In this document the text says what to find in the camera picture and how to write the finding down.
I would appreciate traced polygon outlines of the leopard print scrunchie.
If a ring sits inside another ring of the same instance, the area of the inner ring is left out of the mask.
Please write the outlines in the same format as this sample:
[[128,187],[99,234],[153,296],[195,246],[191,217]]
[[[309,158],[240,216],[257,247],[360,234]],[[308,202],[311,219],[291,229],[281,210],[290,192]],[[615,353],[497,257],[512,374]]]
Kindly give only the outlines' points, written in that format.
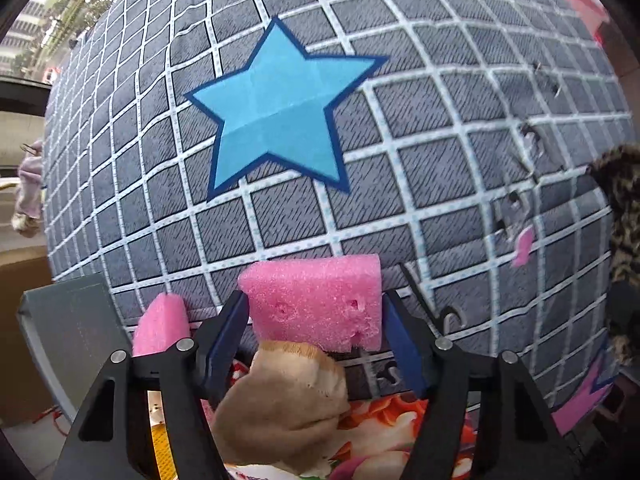
[[587,174],[608,200],[613,220],[611,270],[604,322],[615,359],[639,364],[639,147],[616,146],[592,162]]

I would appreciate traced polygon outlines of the floral printed packet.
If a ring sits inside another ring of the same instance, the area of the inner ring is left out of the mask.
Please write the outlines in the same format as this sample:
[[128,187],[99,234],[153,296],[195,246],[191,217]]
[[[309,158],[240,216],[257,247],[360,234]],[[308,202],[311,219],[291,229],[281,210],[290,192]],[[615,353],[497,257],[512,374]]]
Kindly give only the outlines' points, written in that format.
[[[310,471],[293,474],[282,466],[234,466],[235,479],[397,479],[408,463],[426,412],[426,402],[411,393],[354,401],[340,417],[323,458]],[[216,408],[207,416],[212,430]]]

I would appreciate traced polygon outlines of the lilac hanging towel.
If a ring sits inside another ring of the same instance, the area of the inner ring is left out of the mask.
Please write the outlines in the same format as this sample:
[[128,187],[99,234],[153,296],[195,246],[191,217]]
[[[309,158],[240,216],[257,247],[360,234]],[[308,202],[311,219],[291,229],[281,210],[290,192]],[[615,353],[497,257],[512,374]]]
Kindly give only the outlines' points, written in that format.
[[42,140],[23,144],[25,153],[17,177],[20,179],[15,189],[15,207],[11,218],[11,226],[21,236],[34,237],[40,226],[42,217]]

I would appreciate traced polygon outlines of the checkered star tablecloth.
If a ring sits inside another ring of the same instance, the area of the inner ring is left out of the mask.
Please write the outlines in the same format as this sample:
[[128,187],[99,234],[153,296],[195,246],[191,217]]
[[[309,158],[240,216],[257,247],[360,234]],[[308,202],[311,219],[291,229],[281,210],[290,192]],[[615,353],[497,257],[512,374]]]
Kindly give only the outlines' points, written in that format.
[[[384,64],[334,108],[349,182],[276,162],[209,197],[216,124],[188,100],[278,18],[310,54]],[[212,316],[259,260],[375,254],[454,307],[465,350],[513,350],[564,404],[606,345],[612,214],[586,175],[636,140],[614,68],[568,0],[113,0],[46,113],[57,280],[101,274],[122,324],[160,292]]]

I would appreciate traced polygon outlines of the pink foam sponge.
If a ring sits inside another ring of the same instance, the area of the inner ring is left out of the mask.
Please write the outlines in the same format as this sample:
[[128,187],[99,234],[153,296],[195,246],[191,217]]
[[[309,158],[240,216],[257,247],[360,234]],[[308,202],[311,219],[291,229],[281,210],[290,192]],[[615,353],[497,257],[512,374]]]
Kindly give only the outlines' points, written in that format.
[[132,340],[133,356],[162,353],[180,339],[191,336],[183,299],[161,292],[140,318]]
[[382,347],[377,255],[256,262],[238,285],[260,341],[306,342],[334,353]]

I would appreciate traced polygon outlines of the grey open storage box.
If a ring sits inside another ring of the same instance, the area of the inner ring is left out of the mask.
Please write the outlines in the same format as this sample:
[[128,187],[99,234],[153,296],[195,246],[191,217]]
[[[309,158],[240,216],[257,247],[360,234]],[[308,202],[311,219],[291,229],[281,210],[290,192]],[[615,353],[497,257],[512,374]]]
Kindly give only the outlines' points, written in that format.
[[70,422],[112,352],[131,349],[99,273],[24,292],[17,319],[38,372]]

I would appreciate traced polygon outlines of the beige woven pouch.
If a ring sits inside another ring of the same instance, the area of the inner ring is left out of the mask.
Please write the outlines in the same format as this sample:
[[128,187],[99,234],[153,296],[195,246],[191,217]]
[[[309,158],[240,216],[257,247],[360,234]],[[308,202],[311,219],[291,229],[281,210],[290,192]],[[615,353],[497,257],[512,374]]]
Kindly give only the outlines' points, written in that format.
[[321,462],[348,410],[340,364],[313,344],[264,340],[218,404],[212,434],[227,464],[304,474]]

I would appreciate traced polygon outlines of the brown wooden cabinet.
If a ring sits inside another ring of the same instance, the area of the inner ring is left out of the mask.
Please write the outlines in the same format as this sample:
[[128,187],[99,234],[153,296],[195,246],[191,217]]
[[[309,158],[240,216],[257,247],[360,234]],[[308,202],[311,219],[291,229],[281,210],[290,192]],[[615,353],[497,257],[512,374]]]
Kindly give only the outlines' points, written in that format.
[[46,248],[25,247],[2,252],[0,416],[3,426],[31,422],[54,404],[32,360],[17,318],[24,292],[51,283]]

